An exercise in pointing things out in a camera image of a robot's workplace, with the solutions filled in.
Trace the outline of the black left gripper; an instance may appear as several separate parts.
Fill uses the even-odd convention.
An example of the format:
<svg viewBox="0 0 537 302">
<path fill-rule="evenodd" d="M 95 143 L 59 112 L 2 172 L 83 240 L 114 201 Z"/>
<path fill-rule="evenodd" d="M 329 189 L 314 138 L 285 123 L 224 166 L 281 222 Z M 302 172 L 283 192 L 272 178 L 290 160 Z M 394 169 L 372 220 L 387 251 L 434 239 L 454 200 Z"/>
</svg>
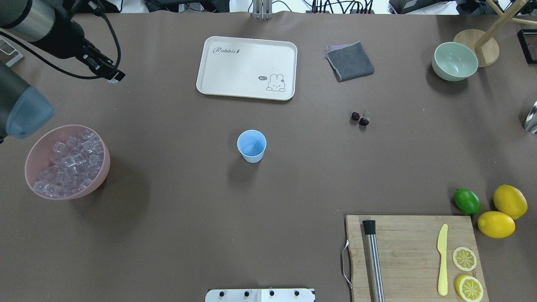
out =
<svg viewBox="0 0 537 302">
<path fill-rule="evenodd" d="M 78 23 L 71 22 L 71 31 L 75 39 L 73 42 L 75 57 L 84 63 L 92 73 L 102 78 L 109 78 L 109 80 L 115 78 L 122 81 L 124 79 L 125 73 L 115 70 L 113 61 L 85 38 L 84 31 Z"/>
</svg>

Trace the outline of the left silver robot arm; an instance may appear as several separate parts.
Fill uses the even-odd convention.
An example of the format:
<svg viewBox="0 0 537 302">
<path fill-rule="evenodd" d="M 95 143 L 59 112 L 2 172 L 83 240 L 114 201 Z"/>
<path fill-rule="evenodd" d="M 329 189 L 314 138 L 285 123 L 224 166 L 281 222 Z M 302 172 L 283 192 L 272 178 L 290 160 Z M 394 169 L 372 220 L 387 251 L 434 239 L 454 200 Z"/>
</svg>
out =
<svg viewBox="0 0 537 302">
<path fill-rule="evenodd" d="M 73 20 L 80 8 L 104 19 L 117 50 L 112 60 L 90 42 L 82 27 Z M 2 0 L 1 37 L 17 44 L 46 65 L 79 80 L 122 81 L 119 69 L 121 48 L 101 0 Z M 66 71 L 48 61 L 32 46 L 58 58 L 75 58 L 86 65 L 91 76 Z M 55 115 L 55 107 L 37 88 L 21 78 L 8 63 L 1 63 L 0 136 L 25 139 Z"/>
</svg>

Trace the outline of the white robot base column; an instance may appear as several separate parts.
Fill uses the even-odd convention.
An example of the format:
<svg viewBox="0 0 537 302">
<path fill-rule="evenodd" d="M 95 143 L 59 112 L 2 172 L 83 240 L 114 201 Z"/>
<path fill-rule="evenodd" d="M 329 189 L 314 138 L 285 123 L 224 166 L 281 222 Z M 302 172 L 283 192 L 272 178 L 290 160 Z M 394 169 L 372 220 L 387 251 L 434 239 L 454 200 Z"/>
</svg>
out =
<svg viewBox="0 0 537 302">
<path fill-rule="evenodd" d="M 307 288 L 214 289 L 206 302 L 315 302 L 315 290 Z"/>
</svg>

